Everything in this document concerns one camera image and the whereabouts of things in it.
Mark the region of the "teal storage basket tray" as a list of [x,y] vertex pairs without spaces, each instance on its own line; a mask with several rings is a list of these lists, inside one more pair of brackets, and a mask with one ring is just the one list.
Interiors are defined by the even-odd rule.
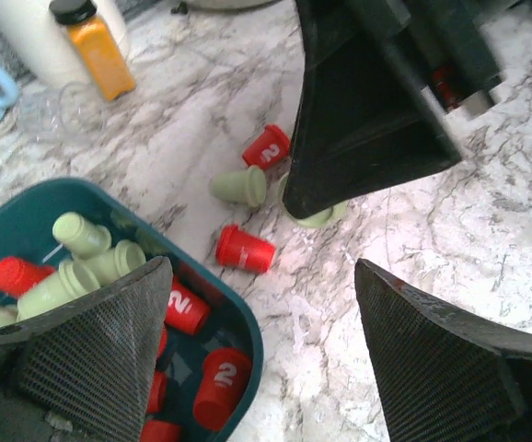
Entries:
[[[145,390],[156,368],[170,375],[165,416],[186,441],[227,441],[260,385],[263,344],[243,298],[192,257],[96,185],[46,180],[0,207],[0,259],[7,255],[58,262],[54,219],[74,211],[110,229],[115,239],[150,242],[152,259],[82,300],[24,325],[0,331],[0,441],[135,441],[145,420]],[[197,336],[176,332],[163,355],[160,310],[168,285],[180,280],[207,301],[211,315]],[[0,295],[0,305],[6,298]],[[193,415],[202,363],[219,348],[251,361],[249,384],[217,431]]]

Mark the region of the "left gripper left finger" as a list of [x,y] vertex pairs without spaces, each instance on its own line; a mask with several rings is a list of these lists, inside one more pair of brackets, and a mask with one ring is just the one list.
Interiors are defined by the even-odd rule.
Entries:
[[139,439],[172,266],[155,257],[117,282],[0,329],[0,441],[48,441],[54,412],[88,441]]

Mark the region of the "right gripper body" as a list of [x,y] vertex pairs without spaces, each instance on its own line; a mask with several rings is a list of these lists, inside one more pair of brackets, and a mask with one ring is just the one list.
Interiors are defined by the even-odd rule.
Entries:
[[354,1],[375,40],[393,42],[422,72],[441,107],[482,114],[496,104],[501,68],[480,31],[479,1]]

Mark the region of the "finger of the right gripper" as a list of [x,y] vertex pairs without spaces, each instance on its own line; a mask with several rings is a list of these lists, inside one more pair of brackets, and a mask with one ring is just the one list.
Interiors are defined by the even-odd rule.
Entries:
[[455,166],[399,1],[299,1],[305,54],[283,204],[299,219]]

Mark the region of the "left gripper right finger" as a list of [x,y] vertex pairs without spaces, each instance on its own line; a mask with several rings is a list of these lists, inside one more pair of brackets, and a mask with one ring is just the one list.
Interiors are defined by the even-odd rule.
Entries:
[[368,260],[354,283],[390,440],[532,441],[532,334]]

